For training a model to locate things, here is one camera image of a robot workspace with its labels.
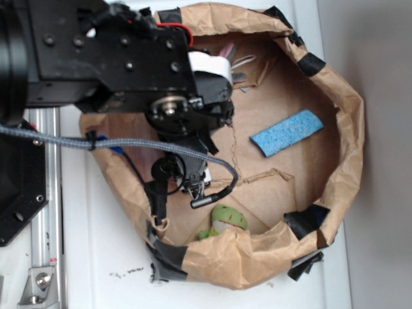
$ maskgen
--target green toy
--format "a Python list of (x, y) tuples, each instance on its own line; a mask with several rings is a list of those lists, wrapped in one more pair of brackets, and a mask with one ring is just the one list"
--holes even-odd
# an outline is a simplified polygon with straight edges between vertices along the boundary
[(227, 229), (246, 230), (247, 220), (240, 211), (226, 205), (217, 205), (212, 211), (212, 227), (210, 230), (201, 230), (200, 240), (209, 236), (217, 236)]

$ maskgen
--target blue sponge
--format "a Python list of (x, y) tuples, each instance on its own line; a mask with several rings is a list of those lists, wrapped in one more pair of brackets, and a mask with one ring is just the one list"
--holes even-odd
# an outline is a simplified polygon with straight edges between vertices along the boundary
[(250, 139), (268, 157), (314, 134), (323, 127), (319, 118), (305, 109), (250, 137)]

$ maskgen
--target brown paper bag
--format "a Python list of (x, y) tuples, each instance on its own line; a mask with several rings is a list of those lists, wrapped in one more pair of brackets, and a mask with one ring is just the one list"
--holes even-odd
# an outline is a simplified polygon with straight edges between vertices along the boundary
[[(198, 241), (199, 231), (210, 227), (214, 205), (193, 210), (188, 195), (180, 192), (169, 197), (167, 219), (155, 227), (150, 224), (154, 219), (142, 184), (127, 163), (109, 149), (93, 152), (131, 223), (150, 244), (157, 269), (166, 277), (242, 289), (331, 245), (361, 180), (364, 107), (359, 95), (331, 67), (308, 53), (276, 8), (264, 14), (202, 3), (160, 12), (158, 18), (181, 19), (177, 21), (195, 35), (196, 47), (217, 54), (233, 41), (238, 45), (234, 60), (255, 55), (256, 61), (239, 69), (248, 80), (237, 87), (252, 88), (246, 93), (234, 91), (233, 126), (212, 136), (220, 150), (217, 157), (230, 162), (240, 176), (233, 193), (219, 203), (239, 209), (248, 219), (248, 231), (226, 230)], [(249, 137), (302, 109), (315, 113), (324, 129), (265, 158)], [(80, 126), (83, 133), (97, 128), (110, 138), (156, 139), (139, 114), (82, 116)], [(139, 148), (126, 151), (144, 179), (151, 180), (150, 168), (162, 153)], [(230, 174), (220, 167), (210, 168), (213, 182), (206, 194), (230, 181)], [(299, 240), (283, 215), (303, 211), (312, 203), (329, 213), (317, 230)]]

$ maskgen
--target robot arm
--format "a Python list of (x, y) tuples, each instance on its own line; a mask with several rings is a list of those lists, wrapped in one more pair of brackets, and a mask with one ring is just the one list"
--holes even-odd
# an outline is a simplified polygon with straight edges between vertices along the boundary
[[(0, 124), (25, 108), (75, 104), (84, 113), (144, 113), (161, 140), (217, 153), (211, 132), (230, 125), (230, 64), (191, 51), (188, 33), (148, 9), (103, 0), (13, 0), (0, 7)], [(200, 207), (205, 161), (170, 153), (152, 170), (173, 176)]]

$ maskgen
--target black metal bracket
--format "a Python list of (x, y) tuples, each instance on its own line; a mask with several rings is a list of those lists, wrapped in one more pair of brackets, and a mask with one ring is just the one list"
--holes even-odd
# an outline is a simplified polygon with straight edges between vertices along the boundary
[[(21, 127), (34, 130), (26, 121)], [(0, 135), (0, 247), (7, 246), (46, 203), (44, 144)]]

